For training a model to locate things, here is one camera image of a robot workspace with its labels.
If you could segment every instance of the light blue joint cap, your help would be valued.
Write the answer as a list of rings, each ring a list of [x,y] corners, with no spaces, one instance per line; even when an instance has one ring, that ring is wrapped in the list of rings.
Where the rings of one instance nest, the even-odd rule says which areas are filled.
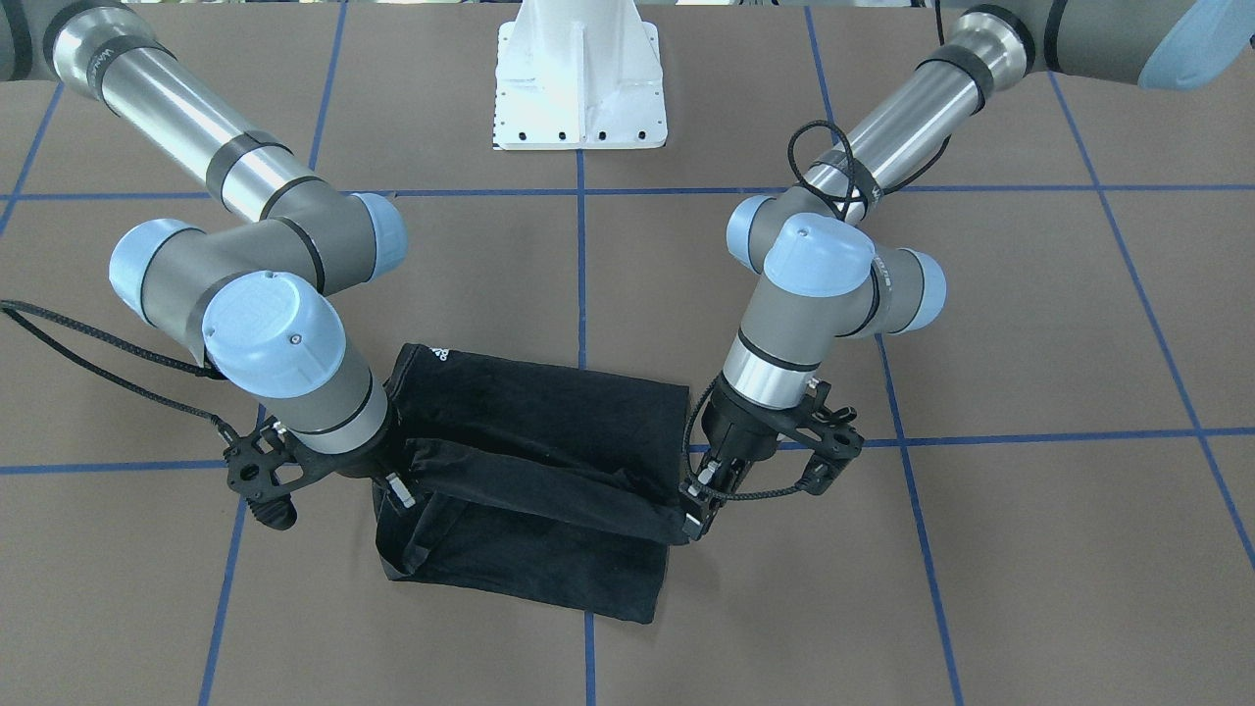
[[[920,310],[915,312],[915,317],[911,322],[906,324],[900,331],[892,335],[900,335],[909,330],[921,329],[932,322],[941,312],[941,307],[945,306],[945,272],[941,271],[941,265],[937,263],[930,255],[924,252],[917,252],[910,247],[902,247],[915,258],[920,261],[920,268],[924,270],[924,293],[920,298]]]
[[[818,213],[784,221],[767,252],[763,273],[776,286],[801,296],[840,296],[871,276],[876,245],[855,226]]]
[[[1255,0],[1199,0],[1142,66],[1137,85],[1191,90],[1211,83],[1255,35]]]
[[[380,275],[395,270],[405,260],[409,231],[405,229],[405,221],[392,201],[378,193],[353,196],[366,207],[366,212],[370,213],[370,226],[375,228],[375,268],[366,280],[374,281]]]
[[[771,196],[750,196],[740,202],[728,218],[728,252],[738,262],[745,265],[752,272],[757,272],[753,260],[749,258],[749,226],[754,224],[754,216],[763,203],[772,201]]]
[[[148,263],[167,240],[184,229],[196,228],[174,218],[157,218],[131,228],[113,247],[113,256],[109,257],[109,283],[127,306],[131,306],[131,310],[148,325],[153,325],[144,315],[143,303]]]
[[[201,335],[231,382],[276,400],[326,385],[349,345],[331,302],[289,272],[251,272],[228,282],[210,300]]]

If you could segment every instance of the black cable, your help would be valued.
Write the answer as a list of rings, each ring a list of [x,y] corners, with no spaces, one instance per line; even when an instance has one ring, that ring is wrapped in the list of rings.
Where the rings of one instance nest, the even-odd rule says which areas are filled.
[[[837,198],[836,196],[828,196],[827,193],[821,191],[817,186],[806,181],[806,178],[802,176],[802,169],[799,169],[797,166],[797,154],[794,154],[793,148],[797,145],[798,138],[817,127],[826,127],[830,130],[832,130],[832,134],[837,135],[837,140],[841,143],[841,148],[846,150],[846,162],[851,163],[851,159],[853,159],[853,148],[850,147],[850,138],[846,137],[846,132],[841,129],[841,127],[838,127],[837,123],[832,120],[811,120],[804,125],[797,128],[797,132],[793,133],[793,137],[788,139],[788,148],[786,148],[786,155],[788,157],[788,168],[792,169],[793,177],[797,178],[797,182],[798,184],[802,186],[802,188],[809,191],[820,201],[823,201],[823,203],[827,204],[828,208],[832,208],[832,212],[843,221],[846,219],[846,213],[850,211],[850,203],[867,201],[867,197],[865,194],[860,194],[860,198],[853,197],[855,181],[852,178],[847,178],[846,197]]]
[[[95,337],[98,340],[103,340],[104,342],[108,342],[109,345],[113,345],[119,350],[125,350],[127,352],[131,352],[132,356],[137,359],[143,359],[149,364],[166,366],[167,369],[173,369],[183,374],[193,375],[198,379],[227,380],[226,376],[223,376],[218,371],[215,371],[213,369],[202,369],[201,366],[192,366],[182,361],[171,359],[168,356],[162,356],[161,352],[148,350],[147,347],[141,347],[108,331],[103,331],[95,326],[90,326],[88,324],[84,324],[83,321],[74,320],[63,313],[58,313],[56,311],[50,311],[48,308],[44,308],[43,306],[35,306],[34,303],[28,303],[26,301],[15,301],[13,298],[0,298],[0,308],[3,308],[5,312],[20,311],[23,313],[29,313],[31,316],[39,316],[40,319],[46,319],[56,325],[65,326],[70,330],[75,330],[85,335],[90,335],[92,337]]]
[[[932,3],[932,10],[937,19],[937,44],[945,45],[945,25],[941,24],[941,0]]]
[[[684,454],[684,465],[688,469],[686,475],[689,484],[693,488],[697,488],[698,493],[709,495],[715,500],[723,500],[724,503],[738,500],[769,500],[772,498],[793,495],[794,493],[802,490],[802,479],[798,479],[798,482],[789,488],[778,488],[776,490],[763,490],[759,493],[724,493],[698,480],[698,475],[693,472],[693,455],[689,453],[689,446],[693,444],[693,425],[697,423],[698,415],[702,413],[702,408],[707,404],[707,400],[710,399],[710,394],[714,391],[714,386],[718,380],[719,379],[710,381],[710,385],[708,385],[702,396],[698,398],[697,405],[693,406],[693,414],[689,415],[689,421],[684,425],[684,449],[681,449],[681,453]]]
[[[74,352],[73,350],[70,350],[69,347],[67,347],[65,345],[63,345],[59,340],[56,340],[55,337],[53,337],[51,335],[49,335],[48,332],[45,332],[43,329],[40,329],[35,324],[30,322],[19,311],[26,311],[26,312],[31,312],[33,315],[40,315],[40,316],[43,316],[43,313],[51,313],[53,316],[56,316],[56,317],[60,317],[60,319],[67,319],[69,321],[73,321],[74,324],[82,325],[84,327],[89,327],[90,329],[92,326],[87,326],[87,324],[80,324],[79,321],[74,321],[73,319],[68,319],[67,316],[61,316],[60,313],[54,313],[53,311],[48,311],[46,308],[40,308],[39,306],[33,306],[33,305],[26,303],[24,301],[3,300],[3,301],[0,301],[0,310],[3,310],[10,319],[13,319],[14,321],[16,321],[18,325],[20,325],[21,327],[26,329],[26,331],[29,331],[31,335],[34,335],[39,340],[44,341],[44,344],[46,344],[49,347],[51,347],[53,350],[56,350],[58,352],[60,352],[60,355],[64,356],[65,360],[68,360],[69,362],[74,364],[75,366],[79,366],[80,369],[83,369],[83,370],[85,370],[88,372],[95,374],[95,375],[100,376],[102,379],[104,379],[104,380],[107,380],[107,381],[109,381],[109,382],[112,382],[112,384],[122,387],[123,390],[128,390],[131,393],[134,393],[136,395],[138,395],[138,396],[141,396],[141,398],[143,398],[146,400],[151,400],[153,403],[157,403],[158,405],[164,405],[164,406],[169,408],[171,410],[177,410],[177,411],[183,413],[186,415],[192,415],[195,418],[201,418],[202,420],[208,420],[210,424],[212,424],[215,426],[215,429],[217,429],[218,436],[221,436],[227,444],[232,444],[232,443],[235,443],[240,438],[240,435],[236,434],[236,431],[231,428],[231,425],[228,425],[227,423],[225,423],[222,420],[222,418],[218,418],[217,415],[215,415],[212,413],[206,413],[205,410],[201,410],[198,408],[192,408],[191,405],[183,405],[182,403],[176,403],[176,401],[173,401],[173,400],[171,400],[168,398],[162,398],[161,395],[157,395],[156,393],[152,393],[149,390],[139,387],[138,385],[136,385],[136,384],[133,384],[133,382],[131,382],[128,380],[124,380],[122,377],[118,377],[118,376],[110,374],[109,371],[107,371],[107,370],[97,366],[95,364],[92,364],[90,361],[87,361],[85,359],[83,359],[82,356],[79,356],[78,352]],[[50,317],[50,316],[43,316],[43,317],[46,317],[46,319],[51,320],[53,322],[61,324],[61,321],[56,320],[56,317]],[[127,345],[132,346],[132,347],[137,347],[139,350],[144,350],[143,347],[139,347],[138,345],[132,345],[129,342],[127,342]],[[129,350],[127,347],[122,347],[122,349],[127,350],[128,352],[133,352],[132,350]],[[156,355],[156,352],[153,352],[153,356],[157,356],[159,359],[164,359],[164,356]]]
[[[922,8],[925,5],[921,1],[919,4],[912,3],[912,6]],[[944,46],[945,45],[945,23],[943,23],[943,20],[941,20],[941,0],[936,0],[932,4],[932,13],[934,13],[934,16],[936,18],[937,43]],[[833,134],[837,135],[837,139],[841,142],[841,148],[846,150],[846,163],[847,164],[852,164],[853,163],[852,162],[853,161],[853,149],[850,147],[850,138],[846,137],[845,130],[842,130],[836,123],[833,123],[831,120],[811,120],[811,122],[806,123],[804,125],[799,127],[797,129],[797,132],[793,133],[793,137],[791,137],[789,140],[788,140],[788,150],[787,150],[787,154],[788,154],[788,167],[789,167],[789,169],[792,169],[793,176],[797,178],[797,181],[802,186],[802,188],[806,188],[812,194],[814,194],[817,198],[820,198],[821,201],[823,201],[823,203],[827,204],[828,208],[832,208],[832,212],[835,214],[837,214],[841,219],[846,219],[846,213],[850,212],[850,204],[855,203],[855,202],[866,203],[867,202],[866,194],[860,194],[860,198],[853,198],[855,184],[853,184],[853,179],[852,178],[847,178],[846,179],[847,183],[846,183],[846,196],[845,196],[845,198],[837,198],[835,196],[830,196],[830,194],[825,193],[823,191],[821,191],[820,188],[817,188],[814,184],[812,184],[811,182],[808,182],[804,178],[802,178],[802,171],[797,166],[797,155],[793,153],[793,147],[797,144],[798,138],[802,137],[802,134],[804,134],[807,130],[813,129],[816,127],[821,127],[821,125],[822,127],[827,127],[830,130],[832,130]],[[904,178],[902,181],[895,183],[894,186],[890,186],[889,188],[885,188],[884,189],[884,196],[889,196],[890,193],[896,193],[896,192],[901,191],[902,188],[906,188],[907,186],[910,186],[911,183],[914,183],[915,179],[917,179],[921,176],[924,176],[925,172],[927,172],[929,169],[931,169],[932,164],[936,164],[937,161],[941,158],[941,155],[945,154],[945,149],[949,145],[950,145],[950,135],[946,135],[946,138],[941,140],[941,145],[937,147],[937,150],[932,154],[932,157],[929,158],[927,162],[924,163],[924,166],[921,166],[920,168],[915,169],[914,173],[911,173],[909,177]]]

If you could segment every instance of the black band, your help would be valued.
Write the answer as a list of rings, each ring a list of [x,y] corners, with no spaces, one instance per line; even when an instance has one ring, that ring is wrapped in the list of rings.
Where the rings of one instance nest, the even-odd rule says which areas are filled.
[[[816,364],[813,366],[799,366],[797,364],[789,364],[788,361],[782,361],[776,356],[772,356],[771,352],[750,342],[750,340],[745,337],[745,331],[740,329],[737,329],[737,337],[740,340],[740,344],[744,345],[747,350],[753,352],[754,356],[762,359],[763,361],[767,361],[768,364],[776,366],[777,369],[807,374],[820,367],[820,364]]]
[[[998,5],[976,5],[975,8],[964,13],[970,15],[971,13],[984,13],[986,15],[993,15],[1015,30],[1015,36],[1019,36],[1020,44],[1024,45],[1024,56],[1027,56],[1028,63],[1024,66],[1024,73],[1028,74],[1033,69],[1033,61],[1037,61],[1037,43],[1033,41],[1033,33],[1028,30],[1028,25],[1019,19],[1018,15],[1008,10],[1007,8],[1000,8]]]
[[[289,154],[292,153],[284,143],[279,142],[277,137],[269,132],[255,129],[237,134],[231,142],[218,147],[218,150],[210,159],[210,167],[205,169],[205,188],[210,192],[210,196],[222,201],[222,184],[226,183],[231,167],[248,152],[262,147],[279,147]]]
[[[1045,20],[1045,66],[1052,71],[1067,73],[1059,68],[1059,25],[1063,24],[1063,10],[1068,8],[1068,0],[1054,0],[1050,5],[1050,15]]]
[[[35,64],[35,49],[30,45],[30,23],[21,9],[21,0],[0,0],[4,15],[9,19],[9,34],[13,35],[13,75],[6,80],[23,80],[30,75]]]
[[[270,198],[266,199],[266,204],[261,207],[261,219],[270,217],[270,209],[275,207],[275,203],[279,203],[279,199],[282,198],[285,193],[310,181],[323,181],[323,179],[314,174],[307,174],[302,177],[296,177],[292,181],[285,183],[284,186],[280,186],[279,189],[271,193]]]
[[[65,29],[65,25],[70,24],[70,20],[77,18],[79,14],[88,10],[94,10],[97,8],[117,8],[118,10],[127,10],[127,6],[118,0],[78,0],[78,3],[70,3],[69,5],[61,8],[59,13],[53,15],[53,21],[48,23],[48,29],[44,30],[44,59],[48,60],[48,68],[56,70],[53,66],[53,49],[56,46],[56,35]]]
[[[319,293],[325,293],[326,270],[323,267],[323,255],[319,253],[318,245],[314,243],[314,238],[310,237],[310,233],[305,232],[305,228],[302,228],[300,223],[291,218],[279,216],[275,219],[292,228],[296,237],[301,238],[301,242],[305,243],[305,248],[310,251],[310,261],[314,262],[314,288],[316,288]]]
[[[87,63],[87,84],[92,88],[92,93],[95,93],[95,97],[105,105],[109,102],[104,99],[104,73],[109,70],[109,65],[118,56],[132,49],[157,49],[158,51],[169,54],[169,49],[158,44],[157,40],[132,35],[114,36],[97,46],[95,53],[92,54],[92,59]]]
[[[971,76],[973,83],[976,84],[976,94],[980,98],[980,103],[976,104],[976,109],[971,114],[979,113],[985,107],[985,98],[994,94],[994,71],[989,70],[989,64],[971,49],[946,44],[934,51],[927,59],[924,59],[920,66],[929,61],[944,61]]]
[[[885,189],[880,186],[880,182],[876,181],[876,177],[871,173],[871,169],[867,168],[867,164],[863,164],[857,157],[851,159],[845,152],[840,152],[837,149],[833,149],[827,154],[832,154],[835,158],[832,161],[828,161],[821,157],[814,163],[828,164],[830,167],[835,167],[840,169],[841,173],[846,174],[847,179],[853,182],[855,188],[858,189],[860,198],[862,198],[866,202],[863,209],[863,217],[866,217],[866,214],[870,213],[872,208],[876,207],[877,203],[880,203],[881,198],[885,197]],[[841,213],[835,213],[835,214],[837,217],[841,217]]]

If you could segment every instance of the gray joint housing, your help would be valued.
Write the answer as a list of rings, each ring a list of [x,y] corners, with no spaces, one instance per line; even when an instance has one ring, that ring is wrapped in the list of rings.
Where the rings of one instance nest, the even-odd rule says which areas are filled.
[[[324,296],[368,281],[376,243],[366,207],[351,196],[325,197],[321,206],[212,234],[191,227],[171,234],[144,266],[141,315],[203,364],[201,319],[231,280],[259,270],[292,272]]]
[[[395,267],[407,234],[380,196],[343,196],[261,132],[117,0],[0,0],[0,80],[60,80],[104,103],[254,221],[159,219],[114,250],[114,290],[217,365],[310,449],[354,451],[389,404],[325,296]]]

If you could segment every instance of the floor tile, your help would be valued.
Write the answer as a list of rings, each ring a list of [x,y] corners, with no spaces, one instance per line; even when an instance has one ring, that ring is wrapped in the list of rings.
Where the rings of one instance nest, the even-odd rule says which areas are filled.
[[[832,110],[847,132],[937,46],[931,13],[817,8],[813,18]],[[948,18],[948,34],[955,19]],[[807,152],[806,158],[816,154]],[[996,93],[960,125],[945,155],[916,183],[1089,183],[1089,172],[1049,80],[1033,74]]]
[[[1207,444],[1216,456],[1246,537],[1251,537],[1255,532],[1255,436],[1211,438]]]
[[[305,162],[331,56],[335,8],[144,6],[139,13],[153,25],[158,40],[187,69],[260,129],[279,137]],[[206,26],[215,30],[205,31]],[[243,50],[223,51],[225,36],[254,40]],[[174,164],[139,130],[98,102],[67,89],[25,191],[203,189],[198,178]]]
[[[666,145],[590,150],[587,186],[772,187],[792,182],[784,155],[788,138],[802,123],[823,117],[801,10],[641,8],[641,18],[659,33]]]
[[[968,702],[1246,701],[1255,577],[1197,441],[911,456]]]
[[[0,296],[21,298],[192,361],[148,326],[109,285],[109,256],[137,223],[169,216],[210,228],[236,219],[210,199],[23,201],[0,238]],[[133,359],[53,324],[44,326],[87,360],[179,403],[251,429],[256,403],[226,382],[197,380]],[[8,319],[0,321],[0,464],[92,464],[218,459],[222,440],[200,419],[166,410],[63,360]]]
[[[886,337],[907,436],[1188,426],[1093,193],[904,193],[866,227],[946,272],[941,315]]]
[[[574,152],[492,149],[497,28],[517,14],[350,8],[319,171],[353,189],[575,188]]]
[[[590,367],[688,385],[697,400],[719,375],[758,281],[724,243],[743,198],[589,198]],[[875,342],[837,341],[818,377],[832,382],[835,405],[858,410],[863,436],[894,436]]]
[[[1255,159],[1234,158],[1250,140],[1252,84],[1251,51],[1185,93],[1059,76],[1103,183],[1255,183]]]
[[[782,453],[750,479],[804,464]],[[654,624],[596,621],[597,702],[948,703],[902,479],[872,450],[823,497],[724,508],[671,551]]]
[[[0,477],[0,702],[195,703],[235,510],[213,470]]]
[[[6,83],[0,87],[0,193],[13,193],[39,132],[55,87],[48,82]]]
[[[292,502],[245,524],[211,703],[584,703],[584,613],[388,582],[366,482]]]
[[[376,375],[404,342],[575,366],[575,197],[399,198],[405,262],[331,297]]]
[[[1202,425],[1255,425],[1255,191],[1107,198]]]

